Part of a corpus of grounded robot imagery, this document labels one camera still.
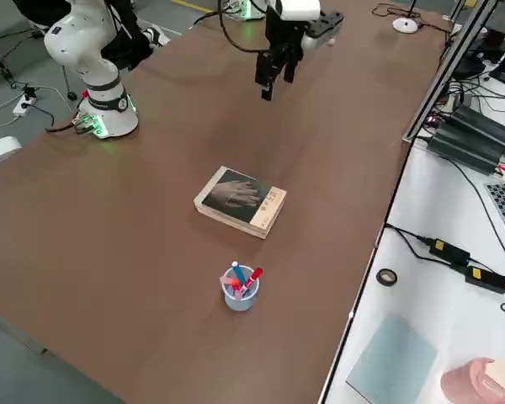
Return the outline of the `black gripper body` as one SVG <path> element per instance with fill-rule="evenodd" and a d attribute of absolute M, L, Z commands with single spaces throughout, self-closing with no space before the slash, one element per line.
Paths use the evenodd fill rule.
<path fill-rule="evenodd" d="M 268 6 L 265 20 L 265 37 L 269 42 L 268 52 L 274 54 L 300 49 L 301 39 L 307 28 L 307 21 L 283 20 L 274 8 Z"/>

